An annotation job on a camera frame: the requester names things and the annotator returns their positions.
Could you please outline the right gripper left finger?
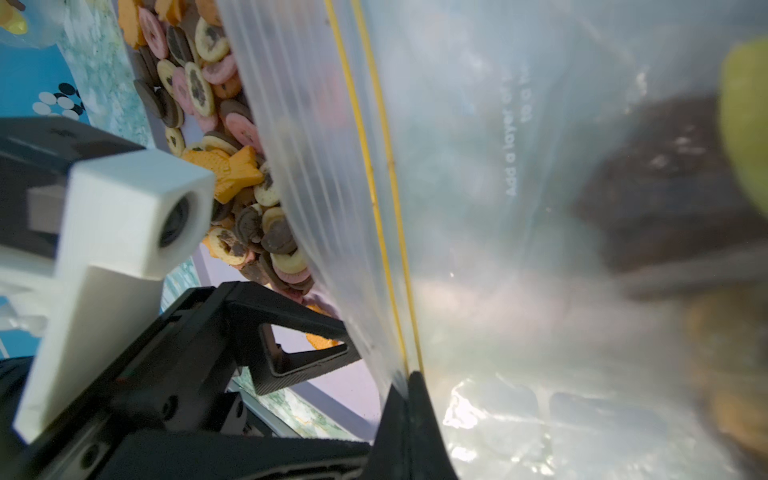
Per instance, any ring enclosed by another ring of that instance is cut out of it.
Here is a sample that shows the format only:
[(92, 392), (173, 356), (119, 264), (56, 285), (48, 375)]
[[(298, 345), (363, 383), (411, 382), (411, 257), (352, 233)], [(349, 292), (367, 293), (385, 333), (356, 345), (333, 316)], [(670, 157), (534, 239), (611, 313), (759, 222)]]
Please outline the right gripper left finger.
[(392, 386), (360, 479), (405, 480), (410, 478), (408, 420), (407, 400)]

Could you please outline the pile of poured cookies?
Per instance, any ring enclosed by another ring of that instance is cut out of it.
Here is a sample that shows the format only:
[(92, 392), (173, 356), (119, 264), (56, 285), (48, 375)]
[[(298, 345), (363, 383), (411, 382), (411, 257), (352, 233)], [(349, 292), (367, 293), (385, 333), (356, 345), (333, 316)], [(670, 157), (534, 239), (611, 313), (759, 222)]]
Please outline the pile of poured cookies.
[(238, 64), (213, 1), (119, 1), (133, 51), (134, 87), (164, 126), (171, 154), (215, 175), (204, 246), (212, 258), (310, 310), (335, 316), (312, 294), (264, 155)]

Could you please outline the ziploc bag of cookies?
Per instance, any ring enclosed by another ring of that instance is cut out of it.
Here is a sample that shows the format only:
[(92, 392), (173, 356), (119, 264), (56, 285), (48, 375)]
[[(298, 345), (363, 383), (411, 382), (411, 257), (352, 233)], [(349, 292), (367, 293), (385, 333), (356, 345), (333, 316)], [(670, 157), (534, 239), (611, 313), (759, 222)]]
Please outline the ziploc bag of cookies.
[(458, 477), (766, 477), (765, 2), (218, 9), (316, 285)]
[(1, 1), (1, 44), (47, 48), (64, 36), (66, 1)]

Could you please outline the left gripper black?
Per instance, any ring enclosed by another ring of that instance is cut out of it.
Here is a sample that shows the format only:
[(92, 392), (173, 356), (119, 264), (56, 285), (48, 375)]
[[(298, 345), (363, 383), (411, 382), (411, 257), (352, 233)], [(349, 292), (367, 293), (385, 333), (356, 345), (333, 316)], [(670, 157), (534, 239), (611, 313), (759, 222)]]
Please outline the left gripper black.
[(5, 430), (5, 479), (356, 479), (365, 442), (246, 434), (257, 395), (361, 359), (344, 323), (257, 283), (185, 293), (33, 441)]

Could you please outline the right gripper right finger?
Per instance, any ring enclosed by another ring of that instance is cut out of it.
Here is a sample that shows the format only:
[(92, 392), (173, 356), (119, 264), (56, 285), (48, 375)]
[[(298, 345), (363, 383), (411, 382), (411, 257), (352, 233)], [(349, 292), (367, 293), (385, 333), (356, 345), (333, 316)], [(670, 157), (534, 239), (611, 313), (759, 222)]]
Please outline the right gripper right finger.
[(410, 479), (457, 480), (424, 376), (418, 371), (408, 379), (407, 415)]

